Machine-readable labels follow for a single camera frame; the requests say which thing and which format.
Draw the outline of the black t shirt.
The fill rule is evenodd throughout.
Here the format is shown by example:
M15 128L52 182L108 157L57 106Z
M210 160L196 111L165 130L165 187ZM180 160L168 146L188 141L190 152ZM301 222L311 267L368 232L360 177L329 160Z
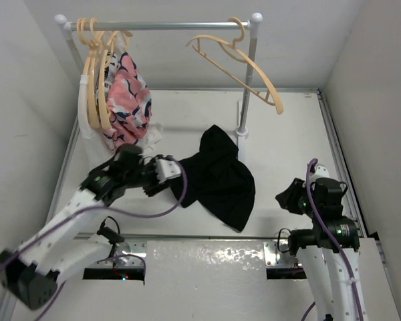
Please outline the black t shirt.
M179 163L187 177L181 207L199 202L222 223L242 232L255 203L255 180L237 159L238 147L217 125L206 130L199 150Z

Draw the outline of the beige plastic hanger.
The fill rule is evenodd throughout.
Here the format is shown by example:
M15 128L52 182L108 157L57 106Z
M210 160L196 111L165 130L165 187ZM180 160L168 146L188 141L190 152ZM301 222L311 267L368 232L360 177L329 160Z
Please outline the beige plastic hanger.
M247 29L249 30L250 33L250 40L257 40L257 36L259 33L259 26L262 21L263 21L263 16L260 13L253 13L250 20L248 21L248 25L244 27L240 19L236 17L231 17L228 19L228 22L235 23L237 27L241 30L241 34L239 37L235 37L231 42L228 42L224 39L221 39L213 35L207 35L207 34L197 35L186 43L186 47L193 48L193 50L197 54L199 54L208 62L210 62L212 65L214 65L214 67L225 73L228 77L236 81L238 84L242 85L242 87L246 91L248 91L248 93L256 96L264 103L270 106L274 106L276 113L280 115L283 113L284 107L281 97L278 94L272 81L268 78L266 73L257 65L257 63L255 62L255 58L252 57L254 56L253 53L246 54L237 47L237 45L244 40ZM266 92L263 94L261 91L254 89L250 85L248 80L245 81L240 80L238 77L230 73L227 69L220 66L216 61L212 60L209 57L209 55L202 49L201 47L202 40L209 40L215 42L221 48L221 50L232 60L240 64L246 65L247 73L249 72L251 72L252 74L256 73L260 77L263 84L265 85Z

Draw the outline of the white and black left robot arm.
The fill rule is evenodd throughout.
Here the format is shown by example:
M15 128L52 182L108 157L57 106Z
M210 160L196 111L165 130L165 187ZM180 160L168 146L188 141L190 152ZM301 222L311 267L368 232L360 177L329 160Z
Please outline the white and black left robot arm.
M83 244L66 245L91 221L123 197L128 189L143 189L152 197L176 177L185 176L171 157L158 154L145 160L142 149L124 144L106 162L92 169L72 198L37 233L15 249L0 253L0 283L30 310L49 308L74 274L97 261L116 261L124 238L101 227Z

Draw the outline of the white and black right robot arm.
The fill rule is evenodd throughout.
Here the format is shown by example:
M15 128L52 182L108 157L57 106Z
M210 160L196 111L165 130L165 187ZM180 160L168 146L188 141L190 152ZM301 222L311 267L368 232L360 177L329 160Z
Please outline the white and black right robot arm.
M348 186L331 178L314 182L294 179L276 196L280 207L307 215L311 229L294 229L287 253L302 264L319 320L367 320L359 273L360 237L344 216L342 199Z

